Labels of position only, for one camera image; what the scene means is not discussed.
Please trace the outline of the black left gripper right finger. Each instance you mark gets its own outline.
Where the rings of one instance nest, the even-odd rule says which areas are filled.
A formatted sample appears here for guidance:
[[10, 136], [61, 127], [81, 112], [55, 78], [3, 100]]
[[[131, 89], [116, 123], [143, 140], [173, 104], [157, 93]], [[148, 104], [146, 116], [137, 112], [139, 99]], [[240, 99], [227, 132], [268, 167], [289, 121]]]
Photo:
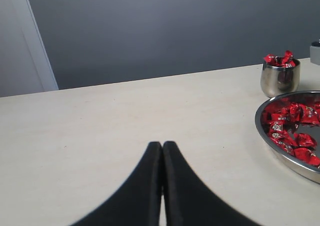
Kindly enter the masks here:
[[167, 225], [258, 225], [215, 195], [191, 169], [177, 144], [163, 145]]

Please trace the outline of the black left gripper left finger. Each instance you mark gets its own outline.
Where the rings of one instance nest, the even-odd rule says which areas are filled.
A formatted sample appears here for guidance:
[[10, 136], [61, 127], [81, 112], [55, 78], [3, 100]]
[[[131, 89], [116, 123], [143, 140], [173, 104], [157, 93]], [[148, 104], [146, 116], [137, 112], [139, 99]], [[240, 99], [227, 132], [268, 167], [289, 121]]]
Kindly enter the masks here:
[[159, 225], [162, 185], [163, 149], [154, 141], [118, 190], [73, 225]]

